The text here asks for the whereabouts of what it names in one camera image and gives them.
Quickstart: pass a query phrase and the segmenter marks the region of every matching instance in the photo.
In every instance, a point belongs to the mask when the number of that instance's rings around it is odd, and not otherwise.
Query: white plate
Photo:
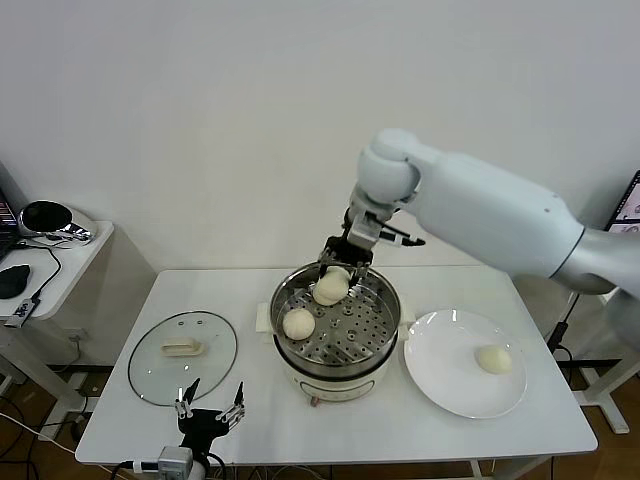
[[[504,375],[483,370],[477,348],[500,345],[513,369]],[[468,418],[495,418],[510,412],[527,389],[519,345],[491,320],[462,310],[441,310],[421,317],[409,329],[404,356],[420,390],[442,408]]]

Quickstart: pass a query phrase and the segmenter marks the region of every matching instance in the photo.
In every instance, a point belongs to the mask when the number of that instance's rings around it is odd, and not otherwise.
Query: wooden floor
[[[573,374],[573,388],[584,388],[584,381],[577,371]],[[106,383],[107,374],[91,374],[82,388],[83,394],[97,395]],[[22,386],[14,386],[7,396],[13,400],[25,415],[28,425],[38,425],[46,417],[53,406],[53,399],[40,387],[27,382]],[[598,450],[588,455],[557,457],[554,461],[555,480],[640,480],[640,379],[633,377],[620,387],[614,398],[620,406],[631,433],[615,435],[609,429],[602,413],[597,408],[587,408],[585,413],[593,427],[600,444]],[[0,400],[0,411],[11,416],[17,412],[7,402]],[[20,429],[8,420],[0,418],[0,452],[20,433]],[[33,436],[25,432],[17,445],[0,461],[23,461],[27,458]],[[57,440],[63,445],[75,449],[69,425],[64,425]],[[72,455],[66,453],[49,442],[35,441],[31,455],[38,468],[42,480],[107,480],[109,475],[95,466],[78,464]],[[482,462],[482,470],[489,475],[492,462]],[[236,479],[247,480],[251,468],[242,467],[235,471]],[[323,478],[334,480],[351,480],[366,478],[404,479],[404,478],[442,478],[470,475],[471,471],[465,463],[438,464],[403,464],[403,465],[339,465],[332,468],[317,467],[314,470]],[[253,480],[273,479],[277,468],[269,470],[260,468]],[[234,472],[229,469],[229,479]],[[35,479],[33,472],[27,477],[24,464],[0,463],[0,479],[22,480]],[[278,479],[312,479],[313,476],[303,470],[288,468],[278,473]],[[550,462],[540,465],[523,477],[526,480],[547,480],[551,478]]]

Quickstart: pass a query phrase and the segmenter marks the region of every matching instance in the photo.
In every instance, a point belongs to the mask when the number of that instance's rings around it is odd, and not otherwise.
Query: glass pot lid
[[[173,406],[197,378],[196,397],[211,392],[236,358],[233,327],[220,315],[183,312],[162,321],[138,342],[129,359],[129,384],[141,399]]]

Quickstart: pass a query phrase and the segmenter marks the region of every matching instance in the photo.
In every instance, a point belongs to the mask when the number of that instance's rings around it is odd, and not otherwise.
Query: computer mouse
[[[0,299],[13,298],[27,288],[31,268],[29,265],[16,265],[0,272]]]

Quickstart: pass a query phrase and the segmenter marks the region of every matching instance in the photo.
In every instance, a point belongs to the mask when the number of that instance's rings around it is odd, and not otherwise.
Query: pot handle
[[[269,304],[259,303],[256,314],[256,332],[263,333],[262,339],[264,343],[270,343],[273,335],[271,328],[271,317],[269,315]]]
[[[406,342],[409,340],[409,328],[416,321],[416,314],[413,313],[411,307],[402,295],[398,295],[400,299],[400,323],[398,324],[398,340]]]

